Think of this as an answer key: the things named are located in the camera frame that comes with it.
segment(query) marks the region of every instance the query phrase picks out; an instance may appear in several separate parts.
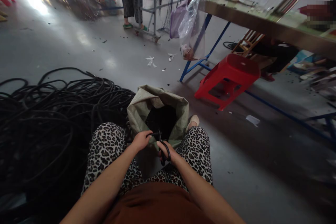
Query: black cable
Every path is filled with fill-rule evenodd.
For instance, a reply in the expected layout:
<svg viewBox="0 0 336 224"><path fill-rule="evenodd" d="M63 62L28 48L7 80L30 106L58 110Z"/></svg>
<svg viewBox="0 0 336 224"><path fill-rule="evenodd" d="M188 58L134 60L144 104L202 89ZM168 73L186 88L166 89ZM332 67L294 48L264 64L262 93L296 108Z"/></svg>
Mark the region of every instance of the black cable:
<svg viewBox="0 0 336 224"><path fill-rule="evenodd" d="M76 70L88 78L44 82L51 73ZM0 92L0 219L18 223L58 223L82 190L89 142L101 124L113 122L130 135L127 106L134 97L105 78L77 68L58 68L37 85ZM24 195L26 202L8 209L4 196Z"/></svg>
<svg viewBox="0 0 336 224"><path fill-rule="evenodd" d="M230 41L225 41L223 43L223 46L225 46L227 49L233 50L236 47L237 43L234 42L230 42Z"/></svg>

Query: concrete floor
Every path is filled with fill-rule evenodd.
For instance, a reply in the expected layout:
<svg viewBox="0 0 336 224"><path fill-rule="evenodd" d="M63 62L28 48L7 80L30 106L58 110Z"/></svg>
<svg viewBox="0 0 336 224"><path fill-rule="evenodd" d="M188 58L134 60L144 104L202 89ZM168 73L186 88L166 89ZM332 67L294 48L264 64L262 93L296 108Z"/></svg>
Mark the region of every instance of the concrete floor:
<svg viewBox="0 0 336 224"><path fill-rule="evenodd" d="M10 8L0 5L9 14L8 22L0 23L0 82L21 77L37 83L49 70L73 66L135 92L144 84L171 90L189 101L190 115L199 115L210 137L214 186L247 223L332 222L335 191L312 180L330 172L327 159L335 159L324 140L245 93L223 112L196 100L194 93L207 71L189 73L180 83L186 62L179 55L179 41L168 41L165 33L155 44L150 37L123 30L123 15L81 21L55 0L16 1ZM151 4L152 0L144 0L145 7ZM157 27L165 13L163 9ZM148 23L149 15L143 16ZM212 19L205 36L206 53L225 24ZM245 30L231 25L222 42L237 41ZM219 44L211 65L228 52ZM172 62L168 53L176 53ZM147 66L145 58L150 56L157 68ZM64 80L80 77L71 71L55 75ZM276 78L272 84L258 80L251 90L293 114L324 111L326 101L306 94L303 83L290 86L287 81L292 76L286 73ZM247 115L260 119L259 127L248 122Z"/></svg>

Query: black scissors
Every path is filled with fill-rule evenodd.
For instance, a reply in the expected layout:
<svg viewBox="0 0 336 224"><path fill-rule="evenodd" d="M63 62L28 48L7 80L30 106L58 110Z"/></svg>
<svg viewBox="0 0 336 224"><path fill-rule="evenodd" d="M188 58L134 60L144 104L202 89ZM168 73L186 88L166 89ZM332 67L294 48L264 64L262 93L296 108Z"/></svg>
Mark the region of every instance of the black scissors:
<svg viewBox="0 0 336 224"><path fill-rule="evenodd" d="M161 160L161 164L164 166L165 164L165 161L167 160L168 162L170 162L170 152L169 152L169 148L168 148L168 146L166 145L166 143L164 143L163 141L162 141L162 139L161 139L161 132L160 132L160 130L159 130L159 132L156 132L156 133L153 133L153 134L149 134L149 135L151 135L152 137L158 137L157 139L158 139L158 141L159 142L161 142L165 147L166 147L166 150L167 150L167 153L168 153L168 158L166 158L166 155L163 153L163 151L162 150L160 150L161 151L161 157L162 157L162 160Z"/></svg>

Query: wooden chair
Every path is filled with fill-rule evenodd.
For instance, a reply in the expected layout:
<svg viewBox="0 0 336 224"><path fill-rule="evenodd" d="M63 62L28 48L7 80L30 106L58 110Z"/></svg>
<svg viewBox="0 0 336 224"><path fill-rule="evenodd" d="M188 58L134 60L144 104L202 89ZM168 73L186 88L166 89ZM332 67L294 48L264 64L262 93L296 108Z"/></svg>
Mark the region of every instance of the wooden chair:
<svg viewBox="0 0 336 224"><path fill-rule="evenodd" d="M256 46L256 44L259 43L259 41L264 37L264 34L261 34L259 32L248 30L248 32L245 34L245 36L239 41L239 43L236 45L236 47L231 51L231 53L238 54L243 57L249 56L251 50L253 47Z"/></svg>

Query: plastic bag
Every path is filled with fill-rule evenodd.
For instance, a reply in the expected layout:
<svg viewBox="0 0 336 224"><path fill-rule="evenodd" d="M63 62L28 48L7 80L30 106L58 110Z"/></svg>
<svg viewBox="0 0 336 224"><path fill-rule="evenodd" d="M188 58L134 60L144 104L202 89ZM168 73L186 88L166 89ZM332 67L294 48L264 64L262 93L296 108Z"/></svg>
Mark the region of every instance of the plastic bag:
<svg viewBox="0 0 336 224"><path fill-rule="evenodd" d="M178 28L183 59L192 61L205 57L205 1L191 0Z"/></svg>
<svg viewBox="0 0 336 224"><path fill-rule="evenodd" d="M183 0L181 4L172 11L171 16L170 16L170 32L169 36L171 39L177 39L179 38L179 27L180 24L184 18L184 15L187 12L188 8L188 1L189 0Z"/></svg>

